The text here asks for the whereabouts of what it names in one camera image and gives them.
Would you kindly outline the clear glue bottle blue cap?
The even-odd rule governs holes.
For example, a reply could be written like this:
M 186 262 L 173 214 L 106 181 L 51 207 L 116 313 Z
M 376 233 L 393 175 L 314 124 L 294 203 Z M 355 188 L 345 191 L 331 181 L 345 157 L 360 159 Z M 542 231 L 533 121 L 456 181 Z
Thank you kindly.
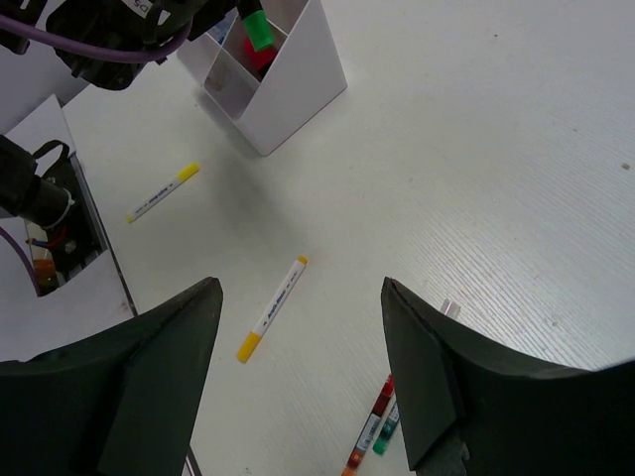
M 222 45 L 227 35 L 230 32 L 230 29 L 237 17 L 238 13 L 236 9 L 230 10 L 222 20 L 216 23 L 213 27 L 210 28 L 209 34 L 214 38 L 214 40 Z

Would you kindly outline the green black highlighter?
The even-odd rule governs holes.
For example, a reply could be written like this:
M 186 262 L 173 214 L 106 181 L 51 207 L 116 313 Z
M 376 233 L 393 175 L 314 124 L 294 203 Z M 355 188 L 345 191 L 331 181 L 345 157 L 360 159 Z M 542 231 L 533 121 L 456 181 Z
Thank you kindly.
M 239 0 L 239 17 L 255 52 L 274 45 L 274 37 L 260 0 Z

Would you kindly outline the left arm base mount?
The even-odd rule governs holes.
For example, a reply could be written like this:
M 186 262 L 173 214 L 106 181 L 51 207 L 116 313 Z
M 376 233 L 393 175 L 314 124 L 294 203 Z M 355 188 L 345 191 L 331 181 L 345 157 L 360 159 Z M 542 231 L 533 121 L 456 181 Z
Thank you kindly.
M 63 141 L 31 153 L 1 137 L 1 210 L 44 232 L 25 243 L 52 254 L 61 284 L 98 256 L 113 255 L 75 153 Z

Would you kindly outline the yellow capped white marker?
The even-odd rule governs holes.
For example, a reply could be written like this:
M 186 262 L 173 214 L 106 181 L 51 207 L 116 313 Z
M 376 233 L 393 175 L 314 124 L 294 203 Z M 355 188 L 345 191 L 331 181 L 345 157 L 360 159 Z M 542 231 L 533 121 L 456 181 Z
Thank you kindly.
M 307 267 L 308 262 L 309 260 L 306 256 L 298 256 L 296 258 L 289 272 L 278 286 L 276 292 L 270 299 L 258 321 L 249 331 L 241 347 L 239 348 L 236 354 L 236 358 L 240 363 L 246 363 L 250 359 L 254 350 L 257 348 L 259 342 L 262 340 L 263 336 L 277 316 L 281 307 L 287 300 L 290 292 L 292 291 L 300 276 Z

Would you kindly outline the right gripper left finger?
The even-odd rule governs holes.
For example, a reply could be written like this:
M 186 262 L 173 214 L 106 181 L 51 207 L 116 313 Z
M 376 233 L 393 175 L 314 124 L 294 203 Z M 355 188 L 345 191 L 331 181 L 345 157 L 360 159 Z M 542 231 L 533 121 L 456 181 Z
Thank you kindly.
M 205 278 L 157 307 L 1 364 L 4 475 L 179 475 L 223 303 Z

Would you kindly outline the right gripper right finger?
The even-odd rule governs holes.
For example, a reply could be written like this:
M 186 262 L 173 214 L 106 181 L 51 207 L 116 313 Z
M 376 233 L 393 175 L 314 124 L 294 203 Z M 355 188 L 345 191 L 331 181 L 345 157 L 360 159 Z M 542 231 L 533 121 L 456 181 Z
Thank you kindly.
M 589 371 L 518 352 L 390 278 L 381 306 L 413 472 L 633 473 L 632 362 Z

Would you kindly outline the pink black highlighter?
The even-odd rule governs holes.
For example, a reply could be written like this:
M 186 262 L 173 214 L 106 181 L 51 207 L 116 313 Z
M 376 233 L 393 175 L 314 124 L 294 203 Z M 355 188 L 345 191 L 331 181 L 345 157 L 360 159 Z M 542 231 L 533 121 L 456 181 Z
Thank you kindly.
M 275 46 L 256 51 L 248 38 L 242 41 L 241 51 L 243 53 L 243 65 L 259 82 L 266 76 L 278 53 Z

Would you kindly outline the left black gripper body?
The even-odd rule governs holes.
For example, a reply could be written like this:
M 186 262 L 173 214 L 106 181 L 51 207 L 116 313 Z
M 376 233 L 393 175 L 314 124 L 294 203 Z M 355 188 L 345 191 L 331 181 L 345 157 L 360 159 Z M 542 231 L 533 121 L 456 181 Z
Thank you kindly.
M 61 48 L 56 54 L 71 74 L 108 90 L 127 88 L 149 62 L 163 62 L 184 41 L 193 41 L 233 9 L 238 1 L 65 1 L 47 19 L 46 31 L 105 49 L 94 59 Z

